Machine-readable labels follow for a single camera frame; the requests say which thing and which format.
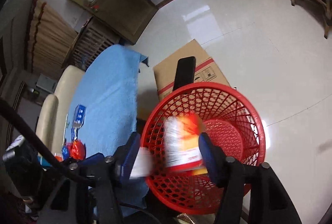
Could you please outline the red white snack package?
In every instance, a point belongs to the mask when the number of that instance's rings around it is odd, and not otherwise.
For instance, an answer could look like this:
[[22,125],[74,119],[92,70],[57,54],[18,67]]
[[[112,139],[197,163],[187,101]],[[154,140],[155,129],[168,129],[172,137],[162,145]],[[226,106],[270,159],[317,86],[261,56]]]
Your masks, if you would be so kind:
[[190,176],[207,173],[199,149],[199,135],[204,131],[203,121],[194,113],[165,120],[163,145],[169,172]]

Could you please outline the red plastic bag bundle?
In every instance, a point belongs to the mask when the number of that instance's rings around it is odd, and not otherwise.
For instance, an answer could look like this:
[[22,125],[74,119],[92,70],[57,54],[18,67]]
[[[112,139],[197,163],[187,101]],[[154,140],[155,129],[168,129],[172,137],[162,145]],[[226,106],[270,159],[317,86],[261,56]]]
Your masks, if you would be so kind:
[[67,144],[69,156],[76,160],[84,160],[86,156],[85,144],[81,140],[74,140]]

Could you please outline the blue toothpaste box piece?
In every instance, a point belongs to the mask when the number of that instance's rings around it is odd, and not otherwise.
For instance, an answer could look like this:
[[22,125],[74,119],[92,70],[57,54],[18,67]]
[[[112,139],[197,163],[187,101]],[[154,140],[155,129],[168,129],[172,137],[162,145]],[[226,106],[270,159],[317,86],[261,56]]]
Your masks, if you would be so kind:
[[85,113],[86,113],[86,107],[80,104],[77,105],[74,111],[74,116],[72,121],[72,127],[74,129],[79,129],[83,126]]

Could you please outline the blue plastic bag bundle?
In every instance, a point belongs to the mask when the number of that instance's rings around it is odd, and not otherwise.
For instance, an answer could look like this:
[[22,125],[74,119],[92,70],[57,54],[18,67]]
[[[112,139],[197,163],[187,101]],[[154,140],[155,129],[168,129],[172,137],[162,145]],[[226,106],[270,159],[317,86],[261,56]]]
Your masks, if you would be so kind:
[[66,145],[62,146],[61,153],[62,153],[63,160],[67,160],[68,158],[70,158],[70,152]]

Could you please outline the red plastic mesh basket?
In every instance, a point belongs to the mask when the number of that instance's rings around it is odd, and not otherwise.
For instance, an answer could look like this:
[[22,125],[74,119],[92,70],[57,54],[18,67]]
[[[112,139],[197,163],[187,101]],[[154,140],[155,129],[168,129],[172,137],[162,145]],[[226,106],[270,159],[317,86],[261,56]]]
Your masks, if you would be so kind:
[[141,145],[153,157],[148,187],[187,214],[216,213],[222,202],[241,210],[266,153],[257,111],[241,93],[214,82],[188,84],[163,98]]

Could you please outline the blue table cloth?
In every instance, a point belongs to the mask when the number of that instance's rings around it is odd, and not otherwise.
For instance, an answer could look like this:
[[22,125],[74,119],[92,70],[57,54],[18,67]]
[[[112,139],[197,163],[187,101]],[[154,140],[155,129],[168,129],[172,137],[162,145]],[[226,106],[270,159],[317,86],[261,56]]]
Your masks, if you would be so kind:
[[136,131],[137,88],[140,63],[148,57],[122,45],[104,50],[88,67],[75,90],[68,121],[75,108],[86,108],[79,140],[85,144],[86,156],[96,153],[113,155]]

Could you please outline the orange white small packet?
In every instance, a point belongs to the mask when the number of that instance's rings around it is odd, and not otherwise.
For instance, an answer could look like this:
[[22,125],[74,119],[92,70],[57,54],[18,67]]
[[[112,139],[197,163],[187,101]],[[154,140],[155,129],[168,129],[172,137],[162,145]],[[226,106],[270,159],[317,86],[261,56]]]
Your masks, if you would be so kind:
[[63,161],[63,157],[62,154],[60,153],[54,153],[55,158],[59,161],[62,162]]

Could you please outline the black smartphone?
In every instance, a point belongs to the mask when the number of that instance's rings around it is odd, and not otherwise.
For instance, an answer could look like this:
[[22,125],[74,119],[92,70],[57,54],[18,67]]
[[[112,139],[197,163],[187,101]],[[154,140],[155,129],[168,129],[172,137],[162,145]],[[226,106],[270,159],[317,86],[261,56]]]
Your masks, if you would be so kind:
[[194,82],[196,58],[189,56],[178,60],[173,91]]

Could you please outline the cream leather sofa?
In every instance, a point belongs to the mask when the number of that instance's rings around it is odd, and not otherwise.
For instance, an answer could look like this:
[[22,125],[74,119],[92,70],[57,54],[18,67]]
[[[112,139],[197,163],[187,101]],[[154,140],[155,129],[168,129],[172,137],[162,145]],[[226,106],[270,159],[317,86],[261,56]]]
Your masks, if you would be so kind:
[[83,75],[84,71],[81,69],[68,66],[61,75],[55,92],[49,94],[43,102],[35,133],[53,155],[61,153],[67,113]]

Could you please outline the wooden slatted crib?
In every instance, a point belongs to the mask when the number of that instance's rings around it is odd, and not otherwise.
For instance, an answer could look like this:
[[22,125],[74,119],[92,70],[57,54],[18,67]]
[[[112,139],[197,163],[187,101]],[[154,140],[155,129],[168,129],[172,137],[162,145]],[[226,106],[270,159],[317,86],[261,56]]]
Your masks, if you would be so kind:
[[74,65],[86,71],[108,47],[118,44],[120,37],[105,23],[91,17],[74,39],[62,62],[62,68]]

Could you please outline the beige curtain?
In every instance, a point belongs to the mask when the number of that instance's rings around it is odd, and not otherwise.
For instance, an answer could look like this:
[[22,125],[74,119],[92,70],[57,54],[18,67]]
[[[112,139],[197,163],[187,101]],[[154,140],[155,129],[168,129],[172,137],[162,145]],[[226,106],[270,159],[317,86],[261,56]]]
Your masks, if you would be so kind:
[[24,69],[59,79],[77,32],[44,0],[33,0],[24,41]]

